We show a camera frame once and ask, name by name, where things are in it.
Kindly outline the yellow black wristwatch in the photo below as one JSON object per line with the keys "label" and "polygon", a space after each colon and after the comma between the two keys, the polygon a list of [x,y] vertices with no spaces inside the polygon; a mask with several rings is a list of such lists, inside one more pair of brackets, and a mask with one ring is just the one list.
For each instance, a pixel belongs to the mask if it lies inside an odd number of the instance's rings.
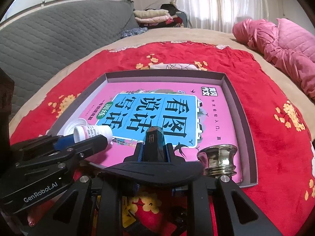
{"label": "yellow black wristwatch", "polygon": [[123,197],[124,235],[186,235],[185,197],[173,197],[170,191],[140,189],[134,197]]}

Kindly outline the grey shallow cardboard box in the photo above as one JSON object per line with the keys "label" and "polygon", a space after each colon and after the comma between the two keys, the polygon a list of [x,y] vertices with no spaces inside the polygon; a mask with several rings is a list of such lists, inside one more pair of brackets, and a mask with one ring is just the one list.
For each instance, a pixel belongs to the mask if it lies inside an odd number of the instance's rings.
{"label": "grey shallow cardboard box", "polygon": [[258,183],[256,153],[245,111],[223,73],[179,70],[124,71],[98,77],[62,113],[51,135],[71,134],[72,122],[107,125],[113,145],[95,164],[109,167],[144,142],[149,127],[163,130],[176,155],[195,161],[204,148],[236,146],[233,180],[242,188]]}

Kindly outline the brass metal knob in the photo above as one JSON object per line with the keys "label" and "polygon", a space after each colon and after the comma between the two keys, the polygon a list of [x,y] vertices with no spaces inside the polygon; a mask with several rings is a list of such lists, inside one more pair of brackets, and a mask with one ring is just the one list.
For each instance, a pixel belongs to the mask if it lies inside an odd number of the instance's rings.
{"label": "brass metal knob", "polygon": [[237,151],[237,147],[232,144],[219,144],[199,151],[197,159],[204,166],[203,174],[208,177],[236,175],[234,156]]}

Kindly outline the black rectangular lighter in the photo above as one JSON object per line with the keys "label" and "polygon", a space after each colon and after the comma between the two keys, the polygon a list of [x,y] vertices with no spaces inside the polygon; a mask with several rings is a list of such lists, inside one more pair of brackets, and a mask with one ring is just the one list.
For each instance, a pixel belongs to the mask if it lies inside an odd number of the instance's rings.
{"label": "black rectangular lighter", "polygon": [[143,149],[143,161],[164,162],[164,134],[163,129],[152,126],[146,131],[145,144]]}

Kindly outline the grey quilted sofa cover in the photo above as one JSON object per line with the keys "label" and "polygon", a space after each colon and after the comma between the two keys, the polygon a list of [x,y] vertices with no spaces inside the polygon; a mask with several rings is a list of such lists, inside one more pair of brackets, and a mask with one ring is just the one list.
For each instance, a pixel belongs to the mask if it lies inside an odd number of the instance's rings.
{"label": "grey quilted sofa cover", "polygon": [[14,81],[12,116],[54,75],[138,26],[131,0],[84,0],[31,12],[1,30],[1,69]]}

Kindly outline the blue patterned cloth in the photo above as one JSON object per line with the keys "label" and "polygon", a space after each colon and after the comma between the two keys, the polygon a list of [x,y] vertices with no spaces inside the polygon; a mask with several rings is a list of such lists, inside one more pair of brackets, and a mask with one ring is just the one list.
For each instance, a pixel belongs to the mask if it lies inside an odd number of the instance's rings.
{"label": "blue patterned cloth", "polygon": [[127,38],[127,37],[132,37],[132,36],[137,36],[143,33],[146,33],[148,31],[148,28],[133,28],[129,30],[125,30],[121,34],[121,38]]}

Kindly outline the red floral blanket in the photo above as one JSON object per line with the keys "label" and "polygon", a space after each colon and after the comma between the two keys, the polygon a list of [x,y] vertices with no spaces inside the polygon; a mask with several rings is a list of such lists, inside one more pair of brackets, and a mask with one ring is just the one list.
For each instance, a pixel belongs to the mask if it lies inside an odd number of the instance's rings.
{"label": "red floral blanket", "polygon": [[241,101],[254,139],[258,185],[246,194],[284,235],[295,235],[314,208],[310,124],[297,102],[262,70],[254,56],[230,47],[191,41],[103,50],[82,63],[40,100],[12,134],[11,143],[46,133],[82,91],[104,73],[188,63],[206,74],[225,73]]}

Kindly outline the stack of folded clothes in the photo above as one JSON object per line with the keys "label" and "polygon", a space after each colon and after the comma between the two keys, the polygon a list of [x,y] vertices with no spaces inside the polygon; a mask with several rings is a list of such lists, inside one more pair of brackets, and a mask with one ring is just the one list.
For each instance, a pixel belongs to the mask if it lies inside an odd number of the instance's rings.
{"label": "stack of folded clothes", "polygon": [[134,10],[134,17],[140,28],[187,28],[188,19],[185,12],[173,4],[162,4],[159,9]]}

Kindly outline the white pill bottle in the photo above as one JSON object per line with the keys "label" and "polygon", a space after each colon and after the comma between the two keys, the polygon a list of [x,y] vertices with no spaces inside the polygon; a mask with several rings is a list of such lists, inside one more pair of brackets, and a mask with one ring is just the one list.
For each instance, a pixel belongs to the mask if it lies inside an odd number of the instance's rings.
{"label": "white pill bottle", "polygon": [[79,143],[98,135],[102,135],[107,138],[107,142],[112,142],[113,132],[107,125],[76,126],[74,128],[73,138],[75,143]]}

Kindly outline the white jar lid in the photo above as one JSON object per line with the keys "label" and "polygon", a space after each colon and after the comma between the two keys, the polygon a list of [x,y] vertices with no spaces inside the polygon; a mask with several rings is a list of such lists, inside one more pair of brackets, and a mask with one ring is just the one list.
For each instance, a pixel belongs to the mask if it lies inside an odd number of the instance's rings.
{"label": "white jar lid", "polygon": [[63,136],[72,135],[74,133],[75,127],[86,126],[86,125],[88,125],[88,122],[83,118],[77,118],[75,120],[72,120],[66,125]]}

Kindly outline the pink quilted jacket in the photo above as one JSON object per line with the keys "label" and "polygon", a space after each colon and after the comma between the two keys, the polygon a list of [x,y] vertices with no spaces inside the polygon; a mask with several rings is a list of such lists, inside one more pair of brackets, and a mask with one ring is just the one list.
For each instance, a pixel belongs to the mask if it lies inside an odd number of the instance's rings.
{"label": "pink quilted jacket", "polygon": [[277,21],[245,19],[233,26],[232,33],[314,100],[314,35],[286,18]]}

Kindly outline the pink Chinese workbook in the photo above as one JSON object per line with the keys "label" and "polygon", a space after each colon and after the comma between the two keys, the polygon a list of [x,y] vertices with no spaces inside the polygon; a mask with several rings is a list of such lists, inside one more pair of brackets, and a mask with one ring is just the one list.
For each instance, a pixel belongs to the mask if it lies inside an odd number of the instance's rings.
{"label": "pink Chinese workbook", "polygon": [[92,94],[69,106],[58,133],[77,118],[89,125],[108,125],[113,144],[90,161],[108,167],[133,154],[151,126],[163,129],[176,155],[195,161],[197,153],[217,144],[237,145],[229,106],[217,84],[184,82],[102,83]]}

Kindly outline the white curtain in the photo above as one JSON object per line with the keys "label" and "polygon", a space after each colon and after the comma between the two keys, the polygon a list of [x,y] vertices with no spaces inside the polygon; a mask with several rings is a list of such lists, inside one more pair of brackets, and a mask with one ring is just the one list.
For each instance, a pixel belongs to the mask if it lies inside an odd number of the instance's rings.
{"label": "white curtain", "polygon": [[269,18],[268,0],[173,0],[184,12],[191,28],[232,32],[246,18]]}

